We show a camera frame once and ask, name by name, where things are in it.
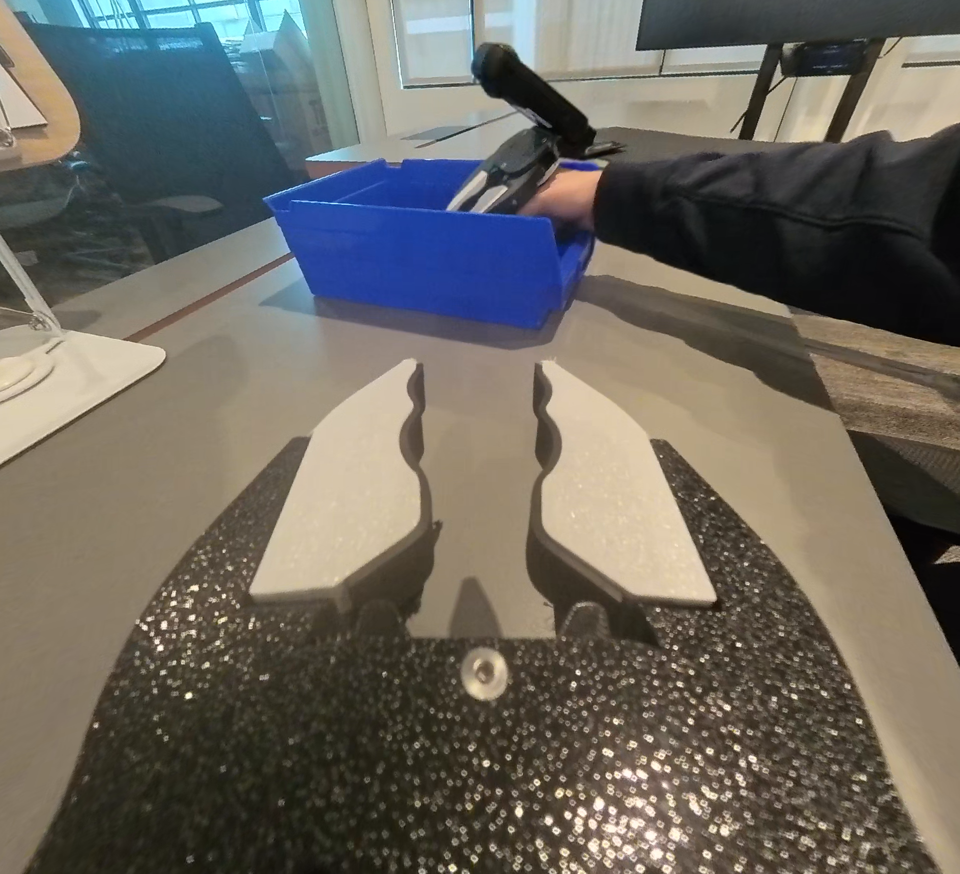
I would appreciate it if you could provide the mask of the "black video bar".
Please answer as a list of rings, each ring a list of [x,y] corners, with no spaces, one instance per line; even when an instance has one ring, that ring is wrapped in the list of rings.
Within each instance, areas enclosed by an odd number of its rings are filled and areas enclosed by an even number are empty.
[[[855,76],[870,46],[868,39],[791,43],[782,48],[779,68],[784,77]]]

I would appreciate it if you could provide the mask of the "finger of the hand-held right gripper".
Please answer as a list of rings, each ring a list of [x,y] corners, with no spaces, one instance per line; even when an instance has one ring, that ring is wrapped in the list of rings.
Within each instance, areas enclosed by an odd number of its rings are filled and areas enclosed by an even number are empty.
[[[489,186],[489,173],[483,167],[474,170],[447,204],[448,211],[470,211]]]

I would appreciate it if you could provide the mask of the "printed instruction sheet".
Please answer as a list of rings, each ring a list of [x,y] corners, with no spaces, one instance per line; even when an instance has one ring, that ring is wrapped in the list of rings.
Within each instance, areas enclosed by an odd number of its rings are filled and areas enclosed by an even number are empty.
[[[4,64],[1,65],[0,75],[2,116],[7,128],[20,131],[46,127],[47,119]]]

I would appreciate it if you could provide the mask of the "person's right hand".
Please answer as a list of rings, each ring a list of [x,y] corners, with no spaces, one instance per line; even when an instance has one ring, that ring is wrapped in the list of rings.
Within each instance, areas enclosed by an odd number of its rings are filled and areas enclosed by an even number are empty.
[[[524,217],[594,233],[594,200],[602,171],[559,170],[519,209]]]

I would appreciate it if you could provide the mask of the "person's right forearm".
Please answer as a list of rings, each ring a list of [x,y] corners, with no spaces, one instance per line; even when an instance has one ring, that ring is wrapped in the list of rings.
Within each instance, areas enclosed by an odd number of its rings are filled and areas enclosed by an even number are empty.
[[[957,347],[959,126],[613,163],[596,236],[819,316]]]

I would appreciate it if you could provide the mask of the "blue plastic bin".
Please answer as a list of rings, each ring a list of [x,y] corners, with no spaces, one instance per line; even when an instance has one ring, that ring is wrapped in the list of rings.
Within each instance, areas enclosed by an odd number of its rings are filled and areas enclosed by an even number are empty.
[[[318,297],[537,330],[570,302],[594,236],[450,212],[479,160],[378,159],[267,196]]]

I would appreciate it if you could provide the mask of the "cardboard box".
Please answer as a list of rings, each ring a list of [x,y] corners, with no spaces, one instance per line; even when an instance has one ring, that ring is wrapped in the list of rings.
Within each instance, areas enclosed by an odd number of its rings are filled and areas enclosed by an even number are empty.
[[[279,26],[251,31],[239,46],[237,73],[288,165],[330,148],[330,128],[308,41],[285,11]]]

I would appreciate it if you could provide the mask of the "black mesh office chair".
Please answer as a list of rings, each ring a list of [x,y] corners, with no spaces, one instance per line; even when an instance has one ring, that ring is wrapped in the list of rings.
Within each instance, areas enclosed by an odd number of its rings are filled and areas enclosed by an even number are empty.
[[[242,230],[293,187],[213,26],[26,31],[78,110],[80,148],[160,263]]]

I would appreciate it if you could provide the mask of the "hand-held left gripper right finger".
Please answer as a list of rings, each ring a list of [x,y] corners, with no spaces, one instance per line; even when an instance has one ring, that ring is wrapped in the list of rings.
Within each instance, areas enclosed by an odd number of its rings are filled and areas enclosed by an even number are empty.
[[[551,600],[712,608],[717,593],[646,431],[555,361],[534,367],[527,541]]]

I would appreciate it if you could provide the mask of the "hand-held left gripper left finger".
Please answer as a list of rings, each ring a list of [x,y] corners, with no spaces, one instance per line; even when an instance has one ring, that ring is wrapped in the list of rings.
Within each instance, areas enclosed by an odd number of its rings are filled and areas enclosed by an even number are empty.
[[[438,536],[425,410],[425,368],[408,358],[318,423],[248,589],[255,604],[417,609]]]

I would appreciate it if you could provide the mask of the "black display stand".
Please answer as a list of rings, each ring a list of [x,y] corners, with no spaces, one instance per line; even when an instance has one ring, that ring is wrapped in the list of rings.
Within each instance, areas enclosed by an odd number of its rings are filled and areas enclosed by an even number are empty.
[[[874,68],[879,60],[890,52],[893,52],[894,48],[898,47],[905,39],[903,37],[895,38],[891,44],[887,44],[886,38],[872,38],[868,40],[870,40],[870,49],[864,66],[859,74],[846,77],[844,91],[836,105],[829,126],[826,129],[824,139],[829,143],[839,143],[843,140]],[[783,47],[786,45],[788,44],[771,43],[766,46],[763,52],[762,60],[751,89],[750,100],[743,114],[730,129],[730,131],[739,130],[738,138],[740,140],[753,140],[755,138],[765,102],[774,89],[789,78],[795,80],[806,78],[782,76],[780,60]]]

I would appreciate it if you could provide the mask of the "instruction sheet on white stand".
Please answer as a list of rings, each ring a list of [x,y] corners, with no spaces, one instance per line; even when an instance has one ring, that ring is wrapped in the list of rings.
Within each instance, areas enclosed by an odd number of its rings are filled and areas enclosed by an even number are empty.
[[[45,167],[80,136],[77,107],[1,0],[2,85],[17,85],[38,116],[20,124],[2,100],[2,175]],[[2,306],[1,462],[6,464],[161,367],[148,344],[64,328],[5,238],[2,271],[14,293]]]

